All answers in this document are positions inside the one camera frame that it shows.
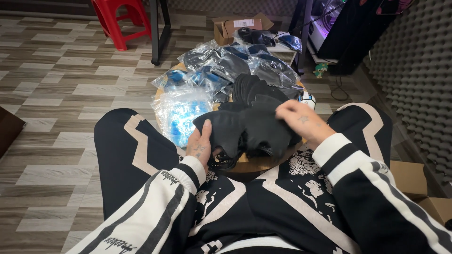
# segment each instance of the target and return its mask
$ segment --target black metal frame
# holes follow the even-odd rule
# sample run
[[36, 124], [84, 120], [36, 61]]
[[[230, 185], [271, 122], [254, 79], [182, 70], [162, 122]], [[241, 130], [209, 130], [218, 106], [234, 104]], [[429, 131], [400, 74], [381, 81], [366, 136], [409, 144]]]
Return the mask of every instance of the black metal frame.
[[171, 22], [168, 13], [168, 5], [166, 0], [160, 0], [160, 7], [162, 8], [163, 21], [165, 27], [163, 27], [162, 35], [159, 38], [159, 22], [158, 22], [158, 8], [157, 0], [149, 0], [151, 6], [151, 34], [152, 34], [152, 59], [151, 63], [158, 66], [160, 65], [160, 57], [165, 47], [166, 41], [171, 35]]
[[297, 66], [298, 69], [298, 73], [300, 73], [301, 75], [303, 75], [305, 73], [304, 71], [304, 64], [305, 64], [305, 57], [306, 57], [306, 52], [308, 52], [308, 36], [309, 36], [309, 25], [306, 25], [303, 28], [303, 31], [300, 35], [300, 30], [301, 28], [297, 28], [294, 30], [294, 28], [297, 25], [298, 20], [300, 19], [300, 13], [301, 13], [301, 8], [303, 7], [303, 5], [305, 6], [305, 16], [303, 18], [303, 24], [305, 24], [306, 22], [309, 22], [311, 20], [311, 11], [312, 11], [312, 3], [313, 0], [298, 0], [297, 2], [297, 6], [295, 7], [295, 11], [293, 12], [293, 16], [292, 16], [292, 20], [290, 21], [290, 25], [289, 25], [289, 31], [291, 32], [291, 35], [295, 35], [297, 37], [299, 37], [301, 39], [301, 47], [302, 47], [302, 52], [297, 53], [297, 55], [295, 56], [295, 65]]

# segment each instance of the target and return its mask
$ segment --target red plastic stool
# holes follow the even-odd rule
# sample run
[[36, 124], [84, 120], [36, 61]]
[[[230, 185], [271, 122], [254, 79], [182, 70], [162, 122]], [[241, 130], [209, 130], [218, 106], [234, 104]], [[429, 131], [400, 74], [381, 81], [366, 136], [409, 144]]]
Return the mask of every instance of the red plastic stool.
[[[138, 38], [143, 35], [151, 36], [151, 24], [146, 16], [143, 4], [140, 0], [91, 0], [96, 11], [99, 22], [104, 29], [106, 36], [110, 36], [115, 47], [119, 51], [127, 50], [126, 41]], [[127, 14], [116, 17], [116, 10], [125, 5]], [[145, 30], [128, 36], [122, 36], [118, 20], [131, 19], [134, 25], [144, 24]]]

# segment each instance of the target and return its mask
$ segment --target small green figurine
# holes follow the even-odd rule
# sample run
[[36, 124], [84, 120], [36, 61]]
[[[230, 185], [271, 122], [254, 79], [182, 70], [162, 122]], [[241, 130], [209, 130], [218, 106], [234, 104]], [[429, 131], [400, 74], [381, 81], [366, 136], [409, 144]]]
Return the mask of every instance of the small green figurine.
[[325, 71], [328, 70], [328, 64], [327, 63], [320, 63], [315, 67], [315, 71], [313, 71], [312, 73], [314, 73], [314, 75], [318, 78], [321, 79], [322, 75]]

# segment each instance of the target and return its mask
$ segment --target gray acoustic foam panel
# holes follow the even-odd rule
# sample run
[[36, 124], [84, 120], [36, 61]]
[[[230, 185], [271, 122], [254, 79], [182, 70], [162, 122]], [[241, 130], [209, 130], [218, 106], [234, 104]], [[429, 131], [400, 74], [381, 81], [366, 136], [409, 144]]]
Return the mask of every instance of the gray acoustic foam panel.
[[407, 129], [452, 179], [452, 0], [415, 0], [364, 62]]
[[296, 4], [297, 0], [168, 0], [168, 7], [174, 9], [272, 16], [292, 16]]

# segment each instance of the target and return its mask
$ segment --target tattooed hand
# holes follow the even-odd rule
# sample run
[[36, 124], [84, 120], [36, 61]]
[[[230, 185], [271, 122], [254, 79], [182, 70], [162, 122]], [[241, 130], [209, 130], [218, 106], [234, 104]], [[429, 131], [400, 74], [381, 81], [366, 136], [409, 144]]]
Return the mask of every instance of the tattooed hand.
[[292, 130], [308, 140], [312, 150], [336, 133], [308, 105], [297, 100], [289, 100], [279, 105], [276, 108], [276, 118], [286, 121]]
[[202, 127], [202, 136], [198, 129], [195, 129], [188, 138], [186, 155], [191, 155], [202, 163], [207, 174], [207, 161], [209, 160], [210, 148], [210, 134], [212, 133], [212, 123], [209, 119], [204, 122]]

